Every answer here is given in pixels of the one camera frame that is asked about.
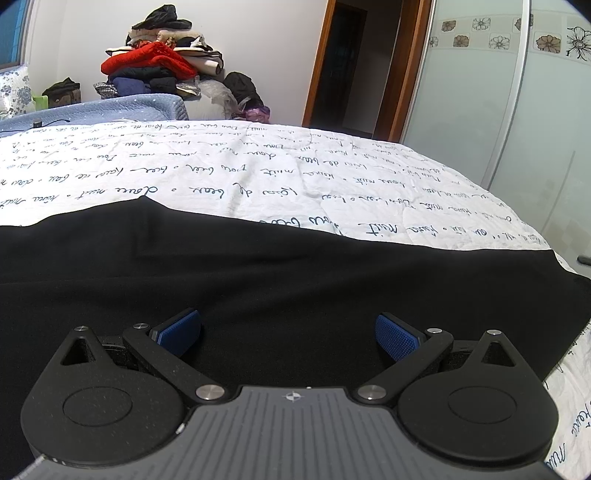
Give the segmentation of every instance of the red blanket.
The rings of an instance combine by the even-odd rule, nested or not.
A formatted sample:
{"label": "red blanket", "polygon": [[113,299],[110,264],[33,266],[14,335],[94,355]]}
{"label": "red blanket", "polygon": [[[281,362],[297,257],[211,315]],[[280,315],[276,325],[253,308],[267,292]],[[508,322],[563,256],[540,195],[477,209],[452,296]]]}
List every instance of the red blanket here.
{"label": "red blanket", "polygon": [[178,80],[187,80],[197,75],[197,70],[187,60],[158,41],[137,50],[113,55],[103,62],[100,70],[105,75],[110,75],[124,67],[165,67],[172,70]]}

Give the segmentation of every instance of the blue gripper pad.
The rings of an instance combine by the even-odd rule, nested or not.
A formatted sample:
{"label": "blue gripper pad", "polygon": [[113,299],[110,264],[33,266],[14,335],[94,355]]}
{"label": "blue gripper pad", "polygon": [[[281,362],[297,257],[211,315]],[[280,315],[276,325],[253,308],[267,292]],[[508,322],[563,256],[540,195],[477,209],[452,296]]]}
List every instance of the blue gripper pad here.
{"label": "blue gripper pad", "polygon": [[150,338],[170,353],[181,356],[197,341],[201,317],[195,309],[183,310],[150,331]]}
{"label": "blue gripper pad", "polygon": [[425,336],[410,325],[392,316],[395,322],[385,315],[375,321],[375,339],[385,352],[396,362],[414,352],[425,341]]}

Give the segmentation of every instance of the white bedsheet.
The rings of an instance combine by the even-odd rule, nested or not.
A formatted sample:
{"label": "white bedsheet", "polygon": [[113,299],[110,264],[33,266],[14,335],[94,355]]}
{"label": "white bedsheet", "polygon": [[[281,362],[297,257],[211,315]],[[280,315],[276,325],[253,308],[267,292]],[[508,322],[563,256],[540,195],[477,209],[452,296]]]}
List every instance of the white bedsheet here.
{"label": "white bedsheet", "polygon": [[[549,248],[498,198],[403,145],[236,121],[48,127],[0,139],[1,225],[140,195],[364,240]],[[569,480],[591,472],[587,331],[546,381],[560,412],[547,463]]]}

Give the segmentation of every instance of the silver screw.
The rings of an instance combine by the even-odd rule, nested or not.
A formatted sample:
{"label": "silver screw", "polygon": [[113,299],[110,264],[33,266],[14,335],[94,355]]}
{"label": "silver screw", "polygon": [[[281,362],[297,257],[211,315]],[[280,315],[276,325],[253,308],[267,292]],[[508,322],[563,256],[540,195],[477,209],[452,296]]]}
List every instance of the silver screw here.
{"label": "silver screw", "polygon": [[359,387],[357,394],[365,400],[380,400],[386,396],[386,389],[379,385],[364,385]]}
{"label": "silver screw", "polygon": [[201,385],[201,387],[195,390],[195,395],[202,400],[217,400],[223,396],[224,393],[226,393],[226,391],[219,385]]}

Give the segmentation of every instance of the gray ribbed plate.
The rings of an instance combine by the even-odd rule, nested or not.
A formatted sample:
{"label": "gray ribbed plate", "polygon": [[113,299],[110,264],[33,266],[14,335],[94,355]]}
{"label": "gray ribbed plate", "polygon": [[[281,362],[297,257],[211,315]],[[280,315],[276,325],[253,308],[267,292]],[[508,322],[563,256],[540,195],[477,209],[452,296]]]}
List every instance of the gray ribbed plate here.
{"label": "gray ribbed plate", "polygon": [[102,469],[49,459],[26,480],[556,480],[543,463],[506,472],[462,470],[416,448],[380,407],[340,388],[244,387],[226,404],[197,408],[158,452]]}

